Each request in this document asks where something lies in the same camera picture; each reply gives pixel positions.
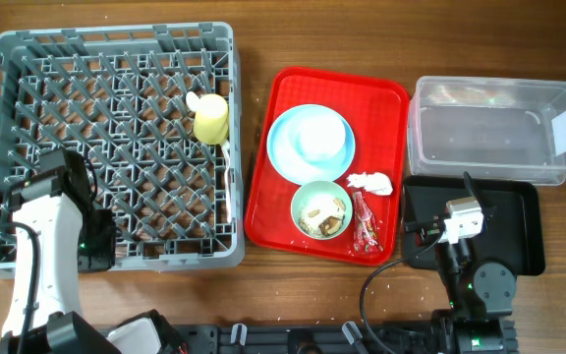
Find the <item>white plastic fork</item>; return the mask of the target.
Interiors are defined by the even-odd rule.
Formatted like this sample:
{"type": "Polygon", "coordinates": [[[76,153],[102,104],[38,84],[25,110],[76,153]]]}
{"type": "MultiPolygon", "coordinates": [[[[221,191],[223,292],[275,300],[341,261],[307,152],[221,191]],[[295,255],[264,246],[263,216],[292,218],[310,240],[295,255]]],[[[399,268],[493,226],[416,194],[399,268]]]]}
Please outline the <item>white plastic fork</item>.
{"type": "Polygon", "coordinates": [[[224,187],[225,187],[225,207],[226,207],[226,222],[230,223],[232,221],[232,202],[231,202],[231,192],[230,192],[230,147],[231,144],[228,140],[224,141],[220,148],[225,161],[224,170],[224,187]]]}

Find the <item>yellow plastic cup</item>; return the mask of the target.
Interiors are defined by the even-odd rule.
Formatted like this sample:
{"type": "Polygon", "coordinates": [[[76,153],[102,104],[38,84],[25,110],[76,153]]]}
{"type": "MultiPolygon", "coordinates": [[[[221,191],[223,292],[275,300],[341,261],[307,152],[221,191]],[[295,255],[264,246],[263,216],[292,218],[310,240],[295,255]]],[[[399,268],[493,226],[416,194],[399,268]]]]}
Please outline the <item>yellow plastic cup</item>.
{"type": "Polygon", "coordinates": [[[228,138],[229,105],[218,94],[199,98],[194,122],[196,138],[208,145],[221,145],[228,138]]]}

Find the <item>white plastic spoon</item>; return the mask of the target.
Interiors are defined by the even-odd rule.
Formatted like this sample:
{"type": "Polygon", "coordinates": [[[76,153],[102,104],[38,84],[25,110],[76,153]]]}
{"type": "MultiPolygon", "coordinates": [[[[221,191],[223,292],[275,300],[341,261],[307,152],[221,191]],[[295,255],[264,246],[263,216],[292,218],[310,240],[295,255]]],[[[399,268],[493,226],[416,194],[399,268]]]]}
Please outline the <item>white plastic spoon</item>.
{"type": "Polygon", "coordinates": [[[196,113],[200,108],[200,98],[195,92],[188,91],[186,93],[186,104],[192,112],[196,113]]]}

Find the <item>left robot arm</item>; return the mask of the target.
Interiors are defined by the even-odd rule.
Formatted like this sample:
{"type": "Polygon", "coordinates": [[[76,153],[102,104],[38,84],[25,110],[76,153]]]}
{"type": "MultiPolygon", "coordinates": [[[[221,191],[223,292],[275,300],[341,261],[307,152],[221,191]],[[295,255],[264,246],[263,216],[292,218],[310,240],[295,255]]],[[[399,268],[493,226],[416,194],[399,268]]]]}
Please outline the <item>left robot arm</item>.
{"type": "Polygon", "coordinates": [[[82,316],[80,270],[115,263],[117,229],[109,209],[98,209],[77,152],[55,148],[39,171],[7,195],[11,220],[0,232],[16,239],[13,299],[0,353],[114,353],[116,347],[82,316]]]}

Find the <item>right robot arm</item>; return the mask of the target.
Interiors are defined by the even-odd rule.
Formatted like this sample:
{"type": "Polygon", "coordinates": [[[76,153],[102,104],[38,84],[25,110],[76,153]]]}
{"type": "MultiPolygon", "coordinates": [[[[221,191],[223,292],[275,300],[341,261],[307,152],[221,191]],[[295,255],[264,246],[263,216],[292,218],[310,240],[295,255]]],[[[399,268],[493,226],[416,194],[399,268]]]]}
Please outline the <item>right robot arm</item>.
{"type": "Polygon", "coordinates": [[[517,353],[513,312],[516,275],[499,261],[480,261],[474,239],[487,229],[495,208],[484,202],[468,173],[465,198],[446,203],[446,211],[430,221],[408,222],[417,253],[434,250],[436,269],[449,307],[435,310],[428,326],[413,334],[414,353],[517,353]]]}

